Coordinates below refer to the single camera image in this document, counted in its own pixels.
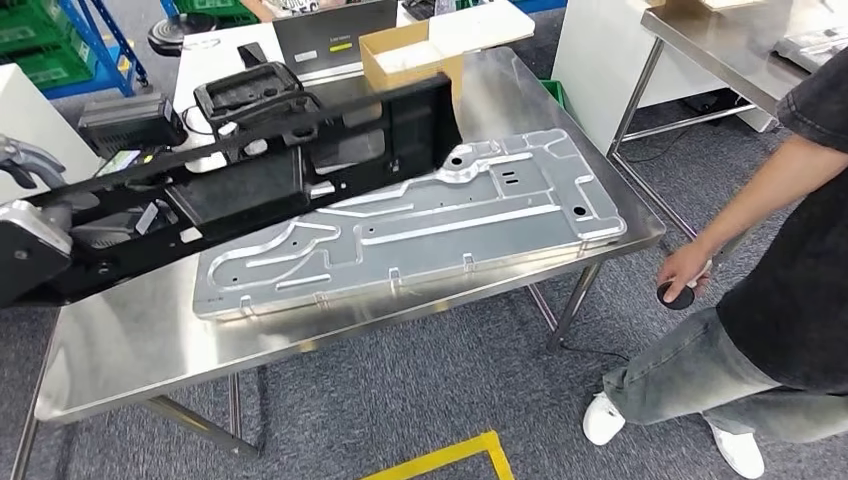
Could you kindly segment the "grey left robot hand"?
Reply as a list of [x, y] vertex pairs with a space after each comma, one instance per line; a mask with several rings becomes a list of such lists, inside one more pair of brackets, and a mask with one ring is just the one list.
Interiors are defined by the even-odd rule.
[[[25, 190], [37, 188], [34, 176], [49, 190], [67, 185], [63, 177], [65, 167], [49, 152], [6, 135], [1, 135], [1, 171], [9, 174]], [[39, 195], [11, 200], [1, 205], [1, 221], [34, 227], [36, 231], [54, 229], [59, 235], [70, 232], [72, 213], [70, 200], [48, 200]]]

